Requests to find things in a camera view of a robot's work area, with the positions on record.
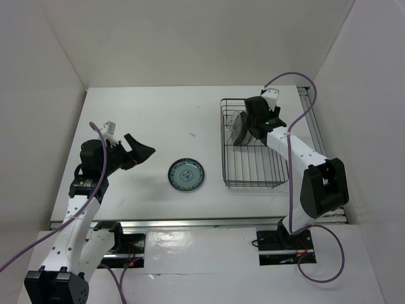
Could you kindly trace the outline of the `black round plate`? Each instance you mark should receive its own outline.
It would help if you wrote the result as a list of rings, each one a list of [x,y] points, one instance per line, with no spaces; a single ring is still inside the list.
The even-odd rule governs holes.
[[[249,132],[247,125],[247,113],[245,111],[238,112],[232,124],[232,142],[234,146],[247,146],[252,135]]]

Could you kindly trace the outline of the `frosted square glass plate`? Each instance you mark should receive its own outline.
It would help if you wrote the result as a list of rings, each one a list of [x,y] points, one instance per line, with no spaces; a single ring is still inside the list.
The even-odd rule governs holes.
[[[252,134],[249,131],[249,122],[248,120],[244,120],[242,125],[242,135],[244,136],[241,146],[247,146],[253,139]]]

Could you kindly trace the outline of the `clear textured glass plate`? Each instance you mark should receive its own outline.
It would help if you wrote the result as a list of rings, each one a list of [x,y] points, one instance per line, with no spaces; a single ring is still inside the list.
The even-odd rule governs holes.
[[[226,138],[227,143],[238,146],[242,141],[242,116],[240,111],[233,111],[227,118]]]

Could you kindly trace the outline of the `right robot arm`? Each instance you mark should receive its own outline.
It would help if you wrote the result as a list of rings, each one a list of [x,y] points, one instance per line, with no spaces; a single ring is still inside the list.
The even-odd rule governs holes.
[[[269,98],[255,96],[244,100],[249,132],[288,161],[289,214],[276,233],[279,246],[291,248],[298,234],[315,220],[349,201],[346,170],[343,162],[317,153],[292,132],[308,108],[290,125],[280,119],[281,108],[270,107]]]

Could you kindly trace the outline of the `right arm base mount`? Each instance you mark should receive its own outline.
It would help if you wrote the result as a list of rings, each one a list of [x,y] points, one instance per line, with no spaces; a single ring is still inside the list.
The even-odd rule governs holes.
[[[276,231],[257,231],[251,244],[258,249],[259,264],[293,265],[301,258],[301,263],[316,263],[314,245],[309,231],[296,236],[287,236],[281,241]]]

